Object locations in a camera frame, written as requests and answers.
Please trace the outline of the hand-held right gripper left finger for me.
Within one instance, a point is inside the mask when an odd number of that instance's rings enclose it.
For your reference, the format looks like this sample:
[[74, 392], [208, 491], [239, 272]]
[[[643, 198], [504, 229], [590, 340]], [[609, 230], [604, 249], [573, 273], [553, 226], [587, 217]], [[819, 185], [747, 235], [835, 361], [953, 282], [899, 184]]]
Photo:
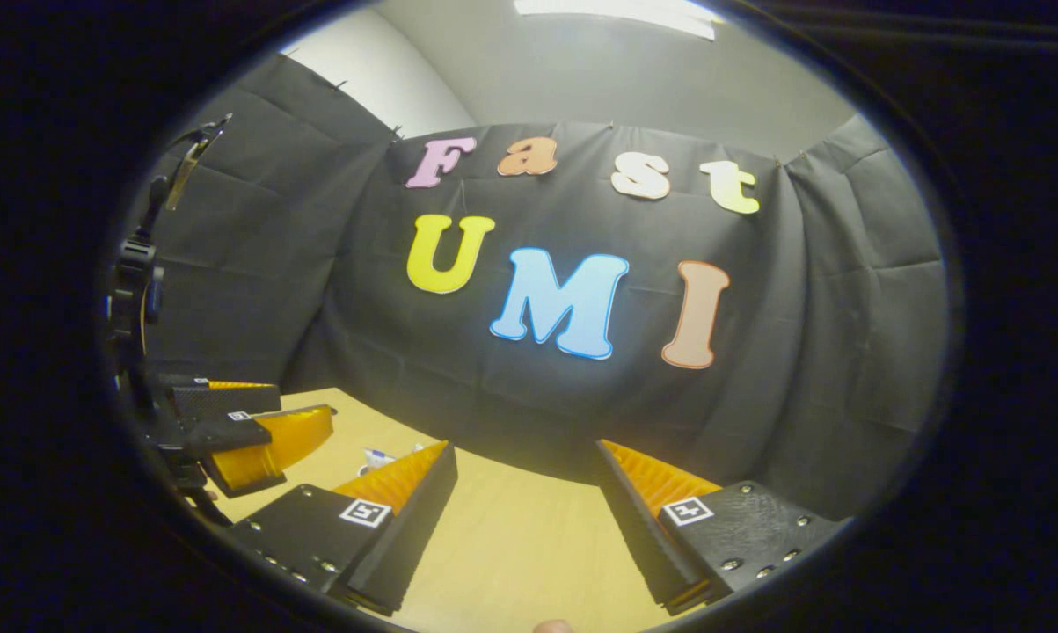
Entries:
[[332, 490], [300, 484], [230, 537], [314, 592], [391, 616], [458, 477], [455, 444], [435, 442]]

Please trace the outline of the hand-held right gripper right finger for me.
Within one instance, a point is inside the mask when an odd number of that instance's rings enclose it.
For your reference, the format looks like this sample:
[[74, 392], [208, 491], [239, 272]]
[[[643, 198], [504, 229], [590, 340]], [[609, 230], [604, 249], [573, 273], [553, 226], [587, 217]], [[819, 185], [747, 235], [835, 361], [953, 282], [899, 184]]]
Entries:
[[621, 444], [598, 440], [595, 449], [602, 494], [669, 615], [756, 585], [850, 524], [753, 480], [720, 486]]

